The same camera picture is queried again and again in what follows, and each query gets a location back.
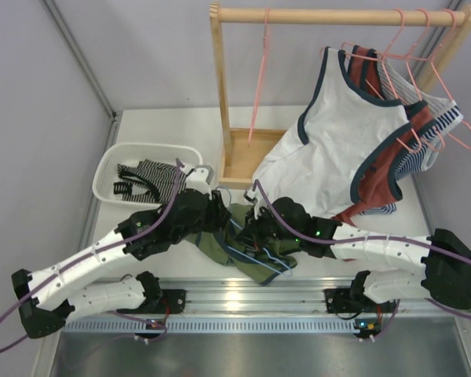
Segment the blue hanger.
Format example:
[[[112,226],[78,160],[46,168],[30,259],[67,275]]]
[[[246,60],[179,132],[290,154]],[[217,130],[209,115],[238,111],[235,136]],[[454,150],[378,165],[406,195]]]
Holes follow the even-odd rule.
[[[230,207],[232,205],[232,194],[230,189],[223,185],[217,186],[215,189],[224,189],[228,193],[228,206]],[[236,236],[242,234],[243,227],[237,223],[236,220],[233,219],[232,215],[230,214],[229,217],[229,223],[228,223],[228,235],[234,240],[234,242],[237,242],[239,246],[243,248],[243,251],[238,250],[237,248],[228,245],[226,242],[221,243],[221,247],[224,250],[228,250],[229,256],[232,258],[240,261],[240,262],[251,262],[254,264],[261,265],[265,267],[266,269],[270,269],[277,275],[285,276],[285,277],[292,277],[293,276],[293,271],[292,267],[290,267],[287,263],[285,263],[283,260],[276,258],[273,256],[268,249],[265,247],[263,248],[263,252],[267,257],[267,261],[264,262],[263,260],[260,260],[256,258],[258,253],[261,253],[261,250],[259,250],[256,246],[247,246],[244,244],[242,241],[236,241]],[[271,263],[280,265],[280,269],[274,268],[271,266]]]

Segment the green tank top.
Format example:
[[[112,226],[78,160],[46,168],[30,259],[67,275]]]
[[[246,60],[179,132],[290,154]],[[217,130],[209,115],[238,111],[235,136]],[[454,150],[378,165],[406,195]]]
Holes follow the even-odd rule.
[[[256,246],[247,238],[237,241],[250,205],[234,203],[229,207],[232,218],[221,232],[199,232],[186,241],[195,245],[211,261],[224,267],[233,267],[261,286],[270,284],[276,277],[293,276],[298,265],[291,255],[298,249],[293,243],[272,240],[264,247]]]

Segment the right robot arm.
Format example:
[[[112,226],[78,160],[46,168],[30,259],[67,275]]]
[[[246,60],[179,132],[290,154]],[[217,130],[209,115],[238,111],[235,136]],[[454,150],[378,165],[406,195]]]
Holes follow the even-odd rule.
[[[359,311],[402,299],[471,309],[471,250],[446,229],[415,238],[371,232],[312,216],[283,197],[270,207],[249,209],[241,235],[258,249],[277,241],[315,258],[366,262],[350,284],[350,300]]]

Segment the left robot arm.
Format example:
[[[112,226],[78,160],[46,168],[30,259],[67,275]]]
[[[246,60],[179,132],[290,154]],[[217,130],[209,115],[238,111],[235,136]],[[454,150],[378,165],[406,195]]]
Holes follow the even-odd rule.
[[[163,297],[152,273],[109,284],[98,280],[163,253],[190,235],[220,232],[229,218],[220,191],[201,193],[188,188],[165,207],[131,214],[102,239],[62,262],[34,272],[16,271],[13,289],[28,338],[46,337],[66,324],[99,313],[152,313]]]

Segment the red tank top navy trim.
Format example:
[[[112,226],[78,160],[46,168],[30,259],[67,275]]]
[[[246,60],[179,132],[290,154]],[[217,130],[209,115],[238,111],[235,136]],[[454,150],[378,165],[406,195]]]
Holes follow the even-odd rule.
[[[432,129],[436,122],[431,115],[429,105],[424,100],[404,100],[403,104],[410,124],[418,136],[421,137],[427,130]],[[411,148],[417,148],[417,141],[410,131],[401,137]],[[383,209],[389,211],[395,207],[396,202],[403,199],[403,193],[397,184],[396,171],[399,163],[409,152],[397,141],[383,149],[376,160],[370,164],[359,186],[361,201],[334,216],[337,221],[352,225],[352,217],[364,212]]]

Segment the white tank top navy trim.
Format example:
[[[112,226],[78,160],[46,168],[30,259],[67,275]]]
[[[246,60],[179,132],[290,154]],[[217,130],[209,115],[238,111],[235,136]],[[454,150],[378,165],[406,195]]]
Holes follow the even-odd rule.
[[[345,52],[327,47],[312,99],[253,174],[270,201],[289,197],[332,218],[360,201],[368,167],[409,129],[401,101],[384,101],[349,78]]]

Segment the blue white striped tank top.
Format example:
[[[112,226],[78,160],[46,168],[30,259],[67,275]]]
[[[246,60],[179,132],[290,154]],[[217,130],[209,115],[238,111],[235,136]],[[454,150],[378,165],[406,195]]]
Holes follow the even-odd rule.
[[[360,74],[361,88],[373,95],[381,94],[386,100],[399,99],[405,105],[412,131],[404,134],[409,148],[394,142],[381,155],[381,171],[367,175],[369,200],[351,210],[354,214],[391,214],[403,194],[398,181],[406,176],[428,170],[444,146],[446,136],[462,120],[455,101],[428,95],[410,84],[388,63],[369,60]]]

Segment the pink hanger empty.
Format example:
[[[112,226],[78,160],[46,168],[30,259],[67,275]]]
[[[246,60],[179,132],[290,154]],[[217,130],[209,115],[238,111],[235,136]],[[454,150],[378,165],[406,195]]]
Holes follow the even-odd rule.
[[[262,92],[262,87],[264,84],[265,74],[267,70],[269,36],[270,36],[270,30],[269,30],[269,25],[268,25],[269,16],[270,16],[270,8],[266,8],[265,16],[264,16],[264,35],[263,35],[263,40],[262,40],[262,57],[261,57],[261,63],[260,63],[258,77],[257,77],[257,86],[256,86],[255,96],[254,96],[254,105],[253,105],[252,115],[250,119],[250,128],[249,128],[249,133],[248,133],[248,138],[247,138],[247,144],[249,145],[252,141],[252,137],[253,137],[253,133],[254,133],[255,125],[256,125],[257,114],[258,114],[258,109],[259,109],[259,104],[260,104],[260,99],[261,99],[261,92]]]

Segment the pink hanger with striped top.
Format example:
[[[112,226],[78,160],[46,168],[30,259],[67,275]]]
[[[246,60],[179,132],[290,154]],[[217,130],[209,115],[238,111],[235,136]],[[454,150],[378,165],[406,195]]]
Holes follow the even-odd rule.
[[[424,28],[425,17],[422,13],[415,10],[404,12],[408,16],[407,26]],[[471,72],[466,70],[466,58],[471,57],[471,52],[461,50],[471,32],[471,4],[464,5],[460,10],[442,9],[428,12],[431,17],[430,27],[444,27],[448,32],[438,40],[438,45],[428,55],[420,56],[423,60],[410,60],[420,94],[428,93],[438,85],[446,94],[447,103],[465,104],[469,95],[466,94],[456,101],[451,90],[457,85],[468,90],[471,88]],[[400,26],[400,15],[397,11],[391,11],[388,24]],[[405,83],[409,84],[418,96],[408,73]]]

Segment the black white striped garment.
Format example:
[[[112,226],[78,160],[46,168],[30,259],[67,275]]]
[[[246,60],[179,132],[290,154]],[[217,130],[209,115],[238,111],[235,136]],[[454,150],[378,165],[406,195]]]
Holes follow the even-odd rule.
[[[177,168],[145,159],[136,166],[119,164],[113,193],[119,200],[133,203],[164,204],[176,191]]]

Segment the wooden clothes rack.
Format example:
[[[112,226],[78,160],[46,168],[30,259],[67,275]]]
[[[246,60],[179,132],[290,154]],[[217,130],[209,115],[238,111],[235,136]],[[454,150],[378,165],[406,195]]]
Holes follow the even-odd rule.
[[[228,104],[223,24],[304,24],[334,26],[445,27],[448,32],[428,58],[422,59],[417,74],[418,87],[428,92],[437,83],[471,32],[471,5],[459,10],[443,9],[424,13],[421,10],[362,10],[362,9],[257,9],[225,8],[217,2],[210,4],[210,29],[214,50],[215,73],[221,113],[223,149],[219,182],[231,189],[246,189],[258,164],[283,136],[284,115],[290,119],[294,106],[270,106],[264,110],[263,126],[252,130],[248,107]]]

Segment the white plastic basket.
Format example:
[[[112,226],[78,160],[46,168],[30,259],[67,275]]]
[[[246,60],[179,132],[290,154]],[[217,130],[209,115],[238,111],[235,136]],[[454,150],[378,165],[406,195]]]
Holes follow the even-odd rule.
[[[136,166],[140,161],[167,163],[176,166],[179,159],[184,166],[180,173],[180,187],[183,189],[187,174],[192,168],[203,163],[200,152],[183,145],[153,144],[153,143],[120,143],[109,148],[102,157],[93,179],[93,193],[100,201],[121,207],[156,208],[160,204],[133,203],[119,200],[113,193],[113,184],[118,180],[117,166],[119,164]]]

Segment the aluminium rail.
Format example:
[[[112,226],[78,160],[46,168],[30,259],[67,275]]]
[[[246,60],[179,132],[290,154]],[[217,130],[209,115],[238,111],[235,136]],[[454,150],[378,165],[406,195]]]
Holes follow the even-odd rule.
[[[243,278],[160,280],[162,288],[186,290],[184,314],[191,317],[326,317],[323,291],[349,285],[338,277],[274,280],[267,286]]]

